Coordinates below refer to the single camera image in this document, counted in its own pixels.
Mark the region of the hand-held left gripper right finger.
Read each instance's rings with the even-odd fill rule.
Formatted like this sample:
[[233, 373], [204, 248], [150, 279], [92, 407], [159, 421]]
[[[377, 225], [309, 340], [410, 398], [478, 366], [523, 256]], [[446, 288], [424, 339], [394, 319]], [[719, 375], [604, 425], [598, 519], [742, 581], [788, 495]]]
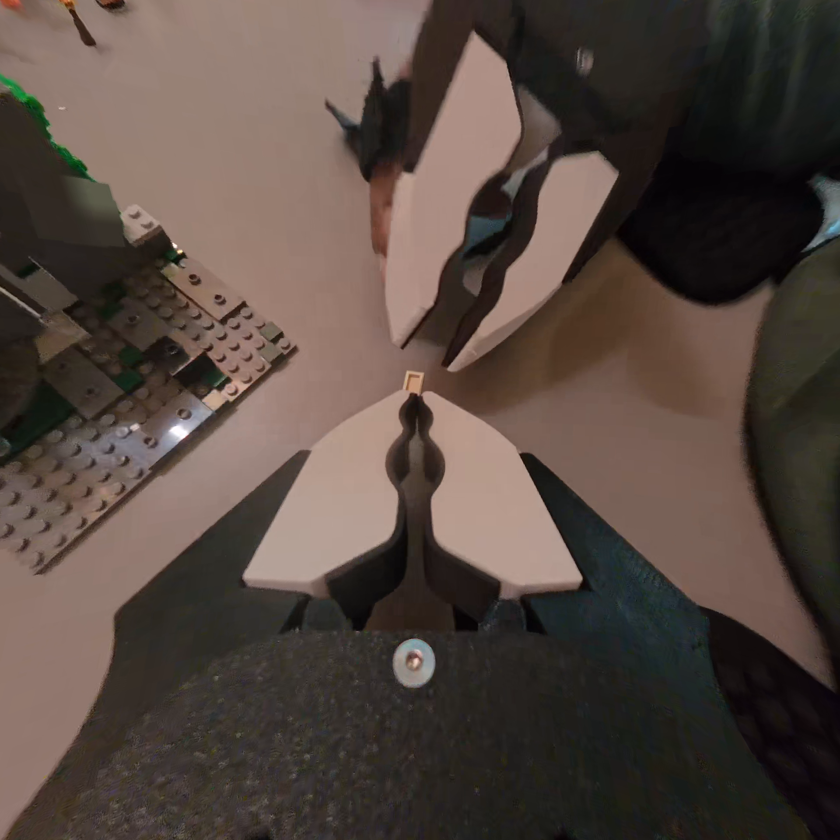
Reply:
[[480, 624], [498, 601], [576, 592], [584, 582], [517, 449], [494, 427], [434, 392], [420, 397], [430, 485], [426, 582]]

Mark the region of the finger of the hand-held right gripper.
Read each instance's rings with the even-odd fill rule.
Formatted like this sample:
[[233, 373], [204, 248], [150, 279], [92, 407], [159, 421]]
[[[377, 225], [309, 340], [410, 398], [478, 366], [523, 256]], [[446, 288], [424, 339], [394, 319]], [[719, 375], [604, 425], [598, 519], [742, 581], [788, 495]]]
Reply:
[[526, 176], [506, 241], [481, 277], [475, 303], [444, 356], [459, 372], [506, 341], [563, 284], [617, 180], [599, 152], [565, 154]]
[[385, 261], [392, 342], [405, 347], [436, 306], [441, 277], [466, 237], [473, 200], [522, 136], [508, 63], [469, 34], [418, 162], [395, 186]]

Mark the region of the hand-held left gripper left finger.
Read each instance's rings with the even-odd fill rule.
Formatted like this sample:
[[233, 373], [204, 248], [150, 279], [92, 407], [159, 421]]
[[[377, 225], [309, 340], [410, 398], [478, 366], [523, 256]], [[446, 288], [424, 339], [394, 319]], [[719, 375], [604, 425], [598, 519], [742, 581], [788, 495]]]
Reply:
[[406, 572], [403, 482], [418, 408], [418, 395], [395, 392], [311, 449], [245, 569], [247, 587], [330, 599], [366, 624]]

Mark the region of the grey tan toy brick build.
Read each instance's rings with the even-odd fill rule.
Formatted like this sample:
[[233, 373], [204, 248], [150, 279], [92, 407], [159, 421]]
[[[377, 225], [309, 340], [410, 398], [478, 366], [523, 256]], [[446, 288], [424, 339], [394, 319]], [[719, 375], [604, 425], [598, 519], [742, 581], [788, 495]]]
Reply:
[[45, 574], [297, 351], [2, 77], [2, 556]]

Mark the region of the person's right forearm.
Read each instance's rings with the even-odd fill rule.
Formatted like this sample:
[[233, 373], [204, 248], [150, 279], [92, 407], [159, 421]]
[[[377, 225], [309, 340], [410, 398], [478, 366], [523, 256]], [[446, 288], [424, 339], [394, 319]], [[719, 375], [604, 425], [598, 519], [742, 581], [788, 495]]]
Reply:
[[780, 176], [838, 167], [839, 2], [720, 1], [708, 10], [679, 153]]

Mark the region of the grey desk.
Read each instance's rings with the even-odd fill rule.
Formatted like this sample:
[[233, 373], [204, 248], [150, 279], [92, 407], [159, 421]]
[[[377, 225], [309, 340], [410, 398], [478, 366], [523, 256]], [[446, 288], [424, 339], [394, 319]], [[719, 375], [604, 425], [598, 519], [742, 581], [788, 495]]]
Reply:
[[163, 475], [54, 570], [2, 558], [2, 835], [86, 719], [113, 616], [301, 449], [407, 370], [535, 454], [690, 598], [833, 683], [765, 528], [742, 407], [771, 288], [707, 308], [611, 240], [509, 341], [447, 374], [389, 339], [368, 195], [325, 98], [359, 110], [425, 2], [80, 2], [83, 46], [47, 2], [2, 13], [2, 73], [58, 141], [298, 345]]

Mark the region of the person's right hand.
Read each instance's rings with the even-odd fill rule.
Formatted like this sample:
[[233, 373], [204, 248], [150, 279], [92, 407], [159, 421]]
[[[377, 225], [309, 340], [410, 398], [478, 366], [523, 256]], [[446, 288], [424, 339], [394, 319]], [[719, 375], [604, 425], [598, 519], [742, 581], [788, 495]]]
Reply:
[[369, 180], [371, 245], [383, 259], [389, 246], [394, 191], [402, 171], [399, 161], [387, 161], [374, 168]]

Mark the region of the toy torch piece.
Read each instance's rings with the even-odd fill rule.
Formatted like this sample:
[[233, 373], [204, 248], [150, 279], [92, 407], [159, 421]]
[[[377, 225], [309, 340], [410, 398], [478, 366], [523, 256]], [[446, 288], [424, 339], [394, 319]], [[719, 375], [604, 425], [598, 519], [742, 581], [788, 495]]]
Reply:
[[77, 11], [76, 2], [75, 1], [70, 1], [70, 0], [66, 0], [66, 1], [61, 0], [61, 1], [59, 1], [59, 3], [68, 12], [68, 14], [69, 14], [69, 16], [72, 20], [72, 23], [73, 23], [73, 25], [74, 25], [74, 27], [75, 27], [78, 35], [79, 35], [81, 43], [86, 47], [96, 48], [97, 45], [98, 45], [97, 41], [92, 36], [88, 27], [85, 26], [84, 22], [82, 21], [81, 17], [79, 16], [79, 13]]

